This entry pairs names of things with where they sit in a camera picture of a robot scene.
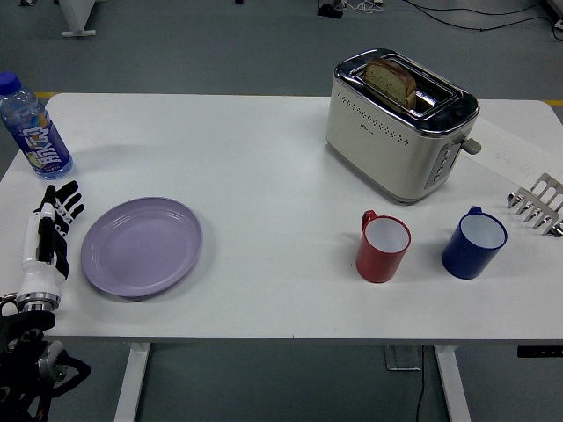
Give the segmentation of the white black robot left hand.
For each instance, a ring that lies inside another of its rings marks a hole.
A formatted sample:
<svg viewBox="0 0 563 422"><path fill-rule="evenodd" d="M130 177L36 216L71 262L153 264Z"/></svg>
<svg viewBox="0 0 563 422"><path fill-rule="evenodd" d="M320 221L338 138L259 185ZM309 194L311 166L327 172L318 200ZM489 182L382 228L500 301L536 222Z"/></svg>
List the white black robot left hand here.
<svg viewBox="0 0 563 422"><path fill-rule="evenodd" d="M18 296L58 302L61 284L69 277L67 240L70 225L84 211L75 180L57 188L49 185L27 220L23 246L23 282Z"/></svg>

